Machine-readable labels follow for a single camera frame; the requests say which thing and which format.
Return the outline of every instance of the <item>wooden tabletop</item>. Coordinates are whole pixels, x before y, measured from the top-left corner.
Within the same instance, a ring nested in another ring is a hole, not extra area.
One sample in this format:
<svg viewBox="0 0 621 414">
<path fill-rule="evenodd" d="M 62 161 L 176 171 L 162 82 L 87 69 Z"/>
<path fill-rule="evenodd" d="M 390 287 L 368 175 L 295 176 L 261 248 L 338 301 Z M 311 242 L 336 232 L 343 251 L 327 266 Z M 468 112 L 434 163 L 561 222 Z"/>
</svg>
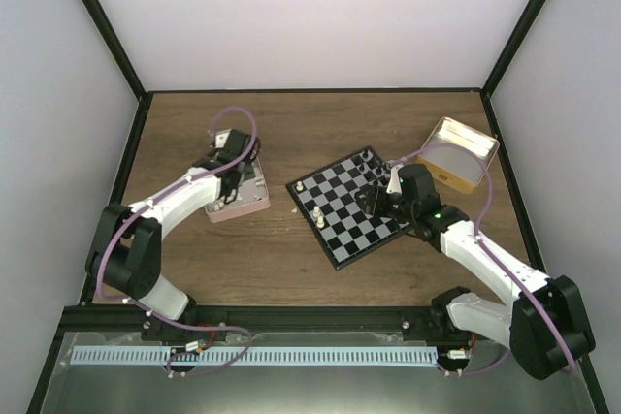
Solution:
<svg viewBox="0 0 621 414">
<path fill-rule="evenodd" d="M 212 224 L 199 210 L 166 238 L 162 270 L 204 304 L 426 305 L 457 285 L 492 293 L 465 268 L 418 239 L 401 237 L 335 271 L 285 183 L 371 145 L 384 159 L 420 147 L 443 116 L 489 134 L 476 93 L 231 93 L 155 95 L 123 202 L 139 201 L 182 175 L 209 148 L 212 118 L 227 106 L 256 117 L 260 161 L 272 205 Z M 242 115 L 221 128 L 249 130 Z M 498 160 L 494 200 L 483 230 L 526 260 L 524 244 Z M 437 183 L 442 201 L 475 217 L 482 184 L 461 195 Z"/>
</svg>

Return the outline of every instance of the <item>metal tin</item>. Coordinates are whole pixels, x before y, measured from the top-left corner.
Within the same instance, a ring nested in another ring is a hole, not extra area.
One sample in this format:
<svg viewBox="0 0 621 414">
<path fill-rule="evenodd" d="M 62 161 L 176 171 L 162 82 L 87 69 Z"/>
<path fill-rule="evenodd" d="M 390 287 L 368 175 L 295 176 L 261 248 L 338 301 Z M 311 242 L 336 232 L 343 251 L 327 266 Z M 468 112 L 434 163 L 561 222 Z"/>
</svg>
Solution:
<svg viewBox="0 0 621 414">
<path fill-rule="evenodd" d="M 448 117 L 440 120 L 423 147 L 438 143 L 464 147 L 476 155 L 485 167 L 492 163 L 500 146 L 498 140 Z M 435 179 L 465 194 L 472 193 L 483 179 L 481 167 L 467 153 L 452 147 L 430 149 L 419 155 L 418 159 Z"/>
</svg>

